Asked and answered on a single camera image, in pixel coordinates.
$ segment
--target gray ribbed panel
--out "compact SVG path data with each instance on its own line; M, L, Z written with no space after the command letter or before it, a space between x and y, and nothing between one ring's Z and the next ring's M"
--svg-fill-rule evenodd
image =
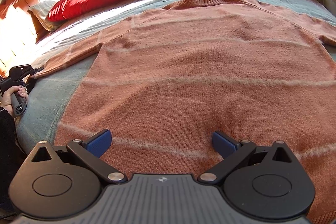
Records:
M110 185L100 200L79 216L52 224L257 224L235 212L213 186L191 175L134 175L123 185ZM42 224L20 217L13 224ZM287 224L308 224L300 218Z

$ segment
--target hand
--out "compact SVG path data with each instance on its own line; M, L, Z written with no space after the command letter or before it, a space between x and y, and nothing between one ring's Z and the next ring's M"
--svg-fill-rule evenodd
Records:
M17 92L22 98L28 100L28 92L25 87L22 86L13 86L6 90L2 96L0 106L8 111L8 113L13 117L13 107L11 105L11 94Z

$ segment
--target headboard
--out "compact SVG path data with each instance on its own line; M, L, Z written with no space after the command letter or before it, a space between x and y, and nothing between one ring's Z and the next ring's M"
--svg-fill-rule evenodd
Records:
M29 10L45 0L7 0L0 5L0 75L12 67L16 55L29 52L47 31Z

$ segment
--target bed sheet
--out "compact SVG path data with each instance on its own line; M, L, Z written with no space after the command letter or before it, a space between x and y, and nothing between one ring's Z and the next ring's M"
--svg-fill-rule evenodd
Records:
M33 66L39 67L51 56L65 50L73 43L116 24L126 17L142 13L147 9L162 8L174 1L177 0L126 0L117 5L70 20L59 30L38 43L32 53L24 58L24 63L31 63ZM283 6L300 14L306 13L311 17L323 19L336 26L336 17L315 0L258 1ZM325 47L333 59L336 60L336 48ZM18 139L27 153L40 140L53 143L63 112L82 78L90 69L95 57L96 55L91 56L67 69L37 81L30 94L30 102L26 113L17 123Z

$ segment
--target pillow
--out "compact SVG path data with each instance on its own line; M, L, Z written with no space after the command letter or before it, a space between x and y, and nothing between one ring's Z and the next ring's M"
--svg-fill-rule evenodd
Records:
M41 25L51 33L57 30L64 23L64 21L52 22L47 19L49 11L53 8L55 3L56 1L53 0L45 0L29 7L29 10L33 12Z

